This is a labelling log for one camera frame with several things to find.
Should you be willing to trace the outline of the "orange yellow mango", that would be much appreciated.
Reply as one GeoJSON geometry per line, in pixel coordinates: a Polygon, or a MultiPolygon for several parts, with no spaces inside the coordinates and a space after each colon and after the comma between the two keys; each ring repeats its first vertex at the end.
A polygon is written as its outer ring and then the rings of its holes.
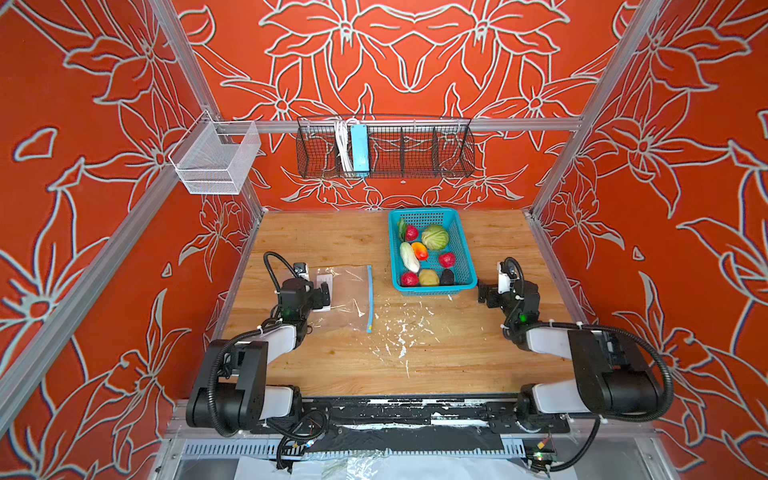
{"type": "Polygon", "coordinates": [[[412,242],[411,247],[414,253],[415,258],[418,261],[425,261],[429,257],[429,252],[427,247],[420,243],[420,242],[412,242]]]}

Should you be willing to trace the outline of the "clear zip top bag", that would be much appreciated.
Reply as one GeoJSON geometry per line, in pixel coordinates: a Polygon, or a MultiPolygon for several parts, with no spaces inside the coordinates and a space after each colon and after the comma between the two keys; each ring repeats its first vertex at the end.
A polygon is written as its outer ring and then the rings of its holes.
{"type": "Polygon", "coordinates": [[[374,287],[371,265],[341,265],[315,269],[310,278],[326,284],[330,304],[314,310],[310,325],[323,331],[349,328],[370,334],[374,323],[374,287]]]}

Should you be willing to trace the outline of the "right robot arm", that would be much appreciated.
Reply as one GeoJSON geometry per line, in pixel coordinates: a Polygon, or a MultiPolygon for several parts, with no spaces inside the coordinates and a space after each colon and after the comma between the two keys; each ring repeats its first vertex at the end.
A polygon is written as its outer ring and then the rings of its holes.
{"type": "Polygon", "coordinates": [[[495,284],[477,283],[478,302],[504,314],[504,338],[573,368],[571,380],[521,388],[515,417],[523,428],[536,430],[561,415],[645,423],[667,413],[674,379],[647,340],[616,327],[543,321],[538,286],[525,279],[520,263],[508,257],[497,274],[495,284]]]}

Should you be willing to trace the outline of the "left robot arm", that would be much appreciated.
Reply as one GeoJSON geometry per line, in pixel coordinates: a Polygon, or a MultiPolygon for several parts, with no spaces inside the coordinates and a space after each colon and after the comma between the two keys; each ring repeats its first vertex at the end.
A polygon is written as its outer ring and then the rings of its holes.
{"type": "Polygon", "coordinates": [[[276,305],[256,329],[209,344],[185,410],[190,428],[231,437],[263,424],[285,433],[300,422],[300,389],[268,385],[268,367],[302,345],[310,314],[330,305],[330,287],[313,282],[306,264],[291,264],[274,251],[263,261],[276,305]]]}

